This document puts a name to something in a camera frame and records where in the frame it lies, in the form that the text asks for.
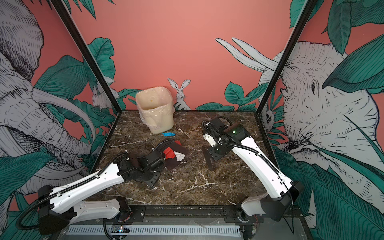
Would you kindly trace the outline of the brown hand brush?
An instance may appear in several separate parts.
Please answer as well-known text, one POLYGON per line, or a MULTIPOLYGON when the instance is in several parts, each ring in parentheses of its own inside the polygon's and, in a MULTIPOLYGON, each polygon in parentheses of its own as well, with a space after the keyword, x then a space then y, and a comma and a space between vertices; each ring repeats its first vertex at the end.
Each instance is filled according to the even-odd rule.
POLYGON ((210 171, 215 170, 215 159, 214 159, 214 151, 212 150, 212 147, 202 146, 202 152, 206 161, 206 165, 210 171))

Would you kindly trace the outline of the dark brown dustpan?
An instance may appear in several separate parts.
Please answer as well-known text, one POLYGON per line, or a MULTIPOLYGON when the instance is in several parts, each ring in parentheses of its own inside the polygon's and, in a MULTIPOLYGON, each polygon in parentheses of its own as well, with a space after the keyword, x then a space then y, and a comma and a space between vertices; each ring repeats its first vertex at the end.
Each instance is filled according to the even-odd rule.
POLYGON ((159 151, 164 155, 165 167, 171 171, 178 167, 179 164, 186 158, 190 151, 181 145, 180 141, 167 138, 160 142, 154 150, 159 151))

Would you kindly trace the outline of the white paper scrap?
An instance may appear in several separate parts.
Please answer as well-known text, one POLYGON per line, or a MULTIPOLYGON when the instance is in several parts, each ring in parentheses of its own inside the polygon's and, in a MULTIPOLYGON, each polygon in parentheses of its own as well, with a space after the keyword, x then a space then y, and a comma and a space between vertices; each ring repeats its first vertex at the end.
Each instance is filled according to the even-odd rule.
POLYGON ((178 161, 178 162, 183 161, 185 156, 186 156, 185 154, 179 153, 179 152, 174 152, 174 154, 176 156, 176 161, 178 161))

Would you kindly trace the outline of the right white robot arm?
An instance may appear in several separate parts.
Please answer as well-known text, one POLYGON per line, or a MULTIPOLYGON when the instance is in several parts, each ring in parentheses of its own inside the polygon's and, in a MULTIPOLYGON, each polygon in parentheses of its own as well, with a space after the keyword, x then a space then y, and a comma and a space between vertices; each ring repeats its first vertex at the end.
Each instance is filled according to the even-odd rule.
POLYGON ((209 143, 203 148, 210 170, 214 162, 229 152, 234 152, 257 176, 266 193, 248 197, 241 202, 241 213, 246 216, 266 215, 280 221, 304 190, 299 181, 292 181, 283 174, 258 147, 253 137, 241 124, 224 125, 219 118, 202 123, 204 139, 209 143))

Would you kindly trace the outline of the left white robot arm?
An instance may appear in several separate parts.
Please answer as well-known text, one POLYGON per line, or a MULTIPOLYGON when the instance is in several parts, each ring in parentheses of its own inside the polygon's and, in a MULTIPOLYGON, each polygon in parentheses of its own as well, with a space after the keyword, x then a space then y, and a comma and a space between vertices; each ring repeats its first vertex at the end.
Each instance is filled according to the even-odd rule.
POLYGON ((98 202, 87 202, 86 199, 129 181, 144 182, 153 187, 160 177, 165 156, 158 150, 142 157, 123 152, 94 174, 61 187, 41 188, 39 199, 48 197, 49 200, 39 204, 40 234, 50 235, 71 224, 94 219, 129 220, 132 209, 123 197, 98 202))

